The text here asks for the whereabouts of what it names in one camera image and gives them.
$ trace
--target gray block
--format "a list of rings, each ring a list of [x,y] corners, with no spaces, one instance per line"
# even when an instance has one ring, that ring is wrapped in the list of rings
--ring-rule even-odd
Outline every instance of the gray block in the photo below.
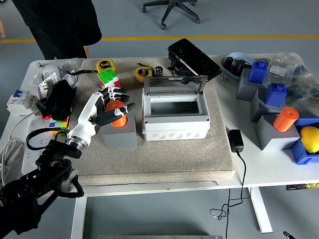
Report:
[[[270,106],[265,104],[265,89],[257,89],[257,92],[250,103],[250,119],[252,122],[258,122],[262,115],[279,114],[285,107],[286,102],[278,106]]]
[[[268,89],[268,75],[266,75],[262,84],[258,84],[248,81],[249,72],[250,69],[244,68],[240,76],[236,97],[239,100],[252,101],[257,89]]]
[[[279,132],[273,127],[278,115],[264,115],[255,126],[255,132],[260,143],[260,149],[265,151],[289,149],[299,138],[299,133],[293,124],[287,132]]]
[[[108,148],[136,147],[135,109],[126,114],[128,121],[125,126],[116,128],[111,124],[103,126],[103,138]]]

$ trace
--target white wire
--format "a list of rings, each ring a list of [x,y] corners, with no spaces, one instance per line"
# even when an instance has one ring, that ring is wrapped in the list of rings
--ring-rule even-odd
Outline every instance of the white wire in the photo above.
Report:
[[[23,149],[23,141],[19,138],[13,138],[11,139],[13,131],[20,125],[23,121],[30,118],[32,115],[37,113],[39,110],[35,110],[34,112],[28,114],[26,117],[21,119],[11,130],[9,134],[9,141],[4,146],[2,153],[1,153],[1,163],[0,163],[0,170],[1,170],[1,181],[3,186],[6,184],[5,179],[9,173],[9,170],[11,169],[11,165],[19,155],[19,153],[22,152]]]
[[[10,135],[9,135],[9,140],[11,139],[11,135],[13,133],[13,131],[18,127],[19,124],[21,124],[23,121],[25,121],[26,119],[30,118],[32,115],[34,115],[35,113],[38,113],[39,110],[35,110],[32,113],[28,114],[26,117],[24,117],[22,120],[20,120],[11,130]]]

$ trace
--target label sticker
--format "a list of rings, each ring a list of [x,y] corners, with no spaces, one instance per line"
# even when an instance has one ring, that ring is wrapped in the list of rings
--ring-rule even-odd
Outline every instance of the label sticker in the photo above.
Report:
[[[101,61],[100,62],[100,67],[102,69],[107,69],[111,67],[111,63],[109,61]]]
[[[276,75],[279,75],[279,76],[281,76],[281,77],[284,77],[285,74],[287,73],[287,69],[286,69],[286,68],[282,68],[282,67],[280,67],[280,66],[275,66],[275,65],[273,65],[273,66],[270,68],[269,72],[272,72],[272,73],[274,73],[274,74],[276,74]]]

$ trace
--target person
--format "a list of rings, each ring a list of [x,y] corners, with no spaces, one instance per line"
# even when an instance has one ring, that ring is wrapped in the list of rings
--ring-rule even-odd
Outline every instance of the person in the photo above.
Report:
[[[100,41],[92,0],[12,0],[46,60],[89,58]]]
[[[4,27],[3,27],[3,23],[1,19],[0,19],[0,36],[3,38],[5,37]]]

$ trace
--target black power cable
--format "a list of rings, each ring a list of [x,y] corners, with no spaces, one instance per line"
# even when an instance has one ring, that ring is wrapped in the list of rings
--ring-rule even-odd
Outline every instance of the black power cable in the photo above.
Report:
[[[44,132],[49,132],[49,131],[62,131],[62,132],[66,132],[68,133],[70,130],[68,129],[64,129],[64,128],[40,128],[40,129],[36,129],[35,131],[32,131],[30,134],[28,134],[28,136],[26,137],[25,139],[25,142],[26,142],[26,146],[31,149],[31,150],[41,150],[41,149],[44,149],[45,146],[43,147],[32,147],[29,143],[29,141],[37,136],[38,134],[41,134],[41,133],[44,133]]]
[[[229,192],[228,192],[228,200],[227,200],[227,203],[224,203],[222,208],[221,209],[215,209],[215,208],[212,208],[209,210],[210,214],[212,214],[214,217],[217,217],[218,220],[221,220],[222,218],[227,218],[227,223],[226,223],[226,239],[227,239],[227,232],[228,232],[228,223],[229,223],[229,209],[231,207],[235,207],[237,205],[240,205],[243,203],[243,189],[244,189],[244,182],[245,182],[245,177],[246,177],[246,163],[244,161],[244,159],[240,156],[240,153],[238,150],[236,150],[236,153],[238,155],[238,157],[241,159],[241,161],[244,163],[244,175],[243,175],[243,180],[242,180],[242,184],[241,184],[241,192],[240,192],[240,198],[236,198],[236,199],[230,199],[230,189],[229,189]],[[236,204],[233,204],[233,205],[229,205],[230,204],[230,201],[234,201],[234,200],[240,200],[239,203],[236,203]],[[212,213],[212,211],[220,211],[220,215],[215,215]]]

